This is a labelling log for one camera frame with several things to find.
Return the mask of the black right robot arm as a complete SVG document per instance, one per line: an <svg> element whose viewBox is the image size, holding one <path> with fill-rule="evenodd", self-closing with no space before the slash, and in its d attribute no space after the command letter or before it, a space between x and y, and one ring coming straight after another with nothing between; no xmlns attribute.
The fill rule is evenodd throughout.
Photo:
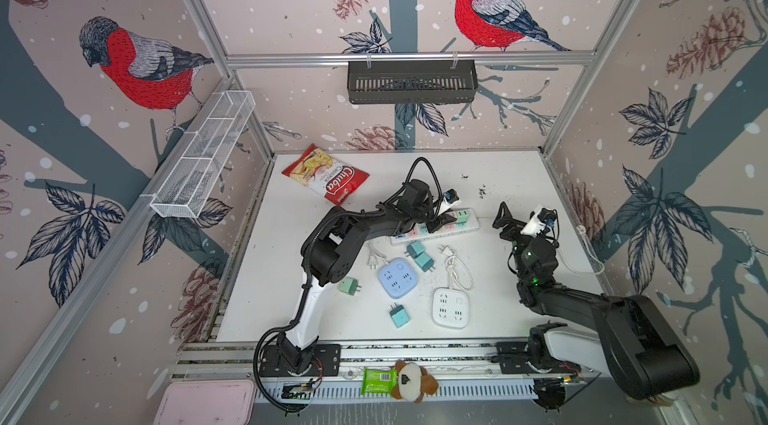
<svg viewBox="0 0 768 425"><path fill-rule="evenodd" d="M499 205L492 227L512 244L507 261L520 302L534 313L563 318L597 334L597 357L628 396L642 400L699 383L697 363L656 305L642 295L596 295L554 277L558 242L547 233L557 212L542 208L524 223Z"/></svg>

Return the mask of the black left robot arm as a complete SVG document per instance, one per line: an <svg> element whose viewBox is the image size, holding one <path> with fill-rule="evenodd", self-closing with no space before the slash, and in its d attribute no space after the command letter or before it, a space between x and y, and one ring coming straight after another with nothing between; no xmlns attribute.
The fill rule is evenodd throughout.
<svg viewBox="0 0 768 425"><path fill-rule="evenodd" d="M294 317L286 325L265 331L254 349L253 379L268 403L286 416L306 409L304 405L283 403L268 392L260 371L266 347L271 343L276 346L290 372L307 371L315 358L326 289L348 275L365 243L406 234L418 224L442 226L447 212L459 202L456 190L444 190L430 161L419 156L400 188L374 210L350 211L335 206L323 217L300 249L305 281Z"/></svg>

